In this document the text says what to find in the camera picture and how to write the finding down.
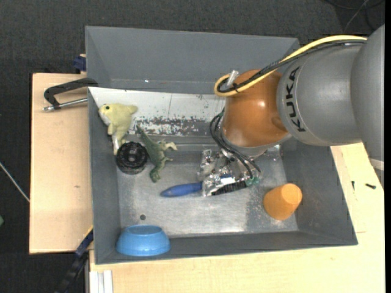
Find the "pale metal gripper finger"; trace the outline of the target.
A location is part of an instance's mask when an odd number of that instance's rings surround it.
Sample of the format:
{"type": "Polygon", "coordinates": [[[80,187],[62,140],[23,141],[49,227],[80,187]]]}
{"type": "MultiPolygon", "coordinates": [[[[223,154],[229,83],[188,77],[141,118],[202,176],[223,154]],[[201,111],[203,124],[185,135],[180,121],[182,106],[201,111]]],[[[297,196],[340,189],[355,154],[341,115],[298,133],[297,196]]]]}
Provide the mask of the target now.
{"type": "Polygon", "coordinates": [[[221,175],[209,175],[202,182],[202,196],[210,197],[224,193],[224,177],[221,175]]]}
{"type": "Polygon", "coordinates": [[[203,150],[199,165],[198,176],[209,175],[214,169],[214,157],[211,149],[203,150]]]}

